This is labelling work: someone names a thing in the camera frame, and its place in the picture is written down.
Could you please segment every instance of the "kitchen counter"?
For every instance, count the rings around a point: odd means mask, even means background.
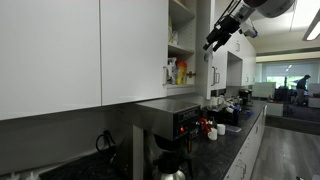
[[[252,106],[243,107],[238,123],[238,127],[242,129],[240,132],[226,131],[225,135],[218,135],[218,139],[215,141],[209,140],[204,134],[193,140],[190,154],[194,171],[193,179],[222,180],[225,177],[265,106],[266,102],[264,101],[253,101]],[[246,115],[244,113],[246,109],[253,111],[254,115]]]

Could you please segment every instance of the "ceiling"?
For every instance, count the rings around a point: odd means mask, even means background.
[[[296,0],[286,13],[276,18],[265,18],[256,11],[250,19],[259,37],[306,31],[320,8],[320,3],[315,1]]]

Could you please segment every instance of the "cup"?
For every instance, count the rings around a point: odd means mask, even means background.
[[[226,133],[226,126],[224,124],[217,124],[217,130],[219,135],[224,135]]]
[[[210,140],[217,140],[218,139],[217,130],[214,128],[211,128],[211,132],[208,133],[208,138]]]

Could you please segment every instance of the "backsplash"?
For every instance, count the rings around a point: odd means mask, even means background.
[[[0,176],[96,152],[105,129],[117,132],[112,106],[0,121]]]

